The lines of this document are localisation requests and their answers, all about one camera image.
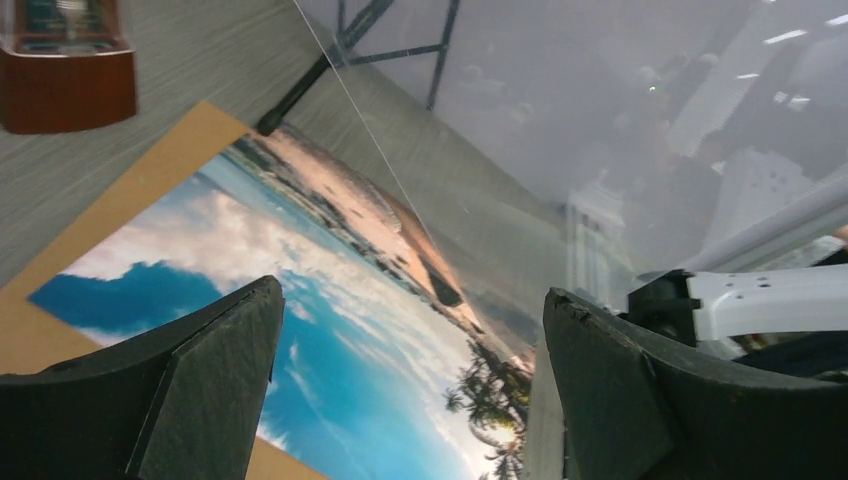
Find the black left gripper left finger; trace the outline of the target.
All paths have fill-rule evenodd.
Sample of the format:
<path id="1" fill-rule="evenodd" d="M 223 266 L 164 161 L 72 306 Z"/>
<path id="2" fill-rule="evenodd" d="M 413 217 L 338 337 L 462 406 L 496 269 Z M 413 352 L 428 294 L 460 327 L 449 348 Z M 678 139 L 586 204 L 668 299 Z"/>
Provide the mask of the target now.
<path id="1" fill-rule="evenodd" d="M 261 277 L 189 315 L 1 378 L 5 479 L 242 479 L 283 323 Z"/>

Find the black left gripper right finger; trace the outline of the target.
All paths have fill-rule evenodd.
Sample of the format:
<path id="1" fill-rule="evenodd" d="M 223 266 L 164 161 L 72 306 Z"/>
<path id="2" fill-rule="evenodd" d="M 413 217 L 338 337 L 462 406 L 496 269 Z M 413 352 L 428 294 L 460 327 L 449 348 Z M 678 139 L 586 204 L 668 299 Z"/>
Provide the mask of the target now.
<path id="1" fill-rule="evenodd" d="M 843 479 L 847 388 L 722 360 L 561 288 L 542 325 L 574 479 Z"/>

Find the clear acrylic sheet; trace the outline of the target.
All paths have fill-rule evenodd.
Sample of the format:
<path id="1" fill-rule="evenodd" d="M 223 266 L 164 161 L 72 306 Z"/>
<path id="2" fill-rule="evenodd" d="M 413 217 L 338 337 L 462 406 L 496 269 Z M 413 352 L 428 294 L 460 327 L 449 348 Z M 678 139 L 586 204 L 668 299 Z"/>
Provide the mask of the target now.
<path id="1" fill-rule="evenodd" d="M 847 222 L 843 1 L 301 1 L 453 258 L 613 309 L 804 268 Z"/>

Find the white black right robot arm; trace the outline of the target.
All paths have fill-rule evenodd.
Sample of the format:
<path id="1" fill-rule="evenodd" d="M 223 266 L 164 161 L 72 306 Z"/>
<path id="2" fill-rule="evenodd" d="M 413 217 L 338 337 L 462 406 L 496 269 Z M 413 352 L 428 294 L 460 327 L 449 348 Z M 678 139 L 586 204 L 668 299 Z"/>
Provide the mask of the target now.
<path id="1" fill-rule="evenodd" d="M 804 268 L 671 270 L 629 294 L 621 317 L 703 353 L 846 383 L 847 252 Z"/>

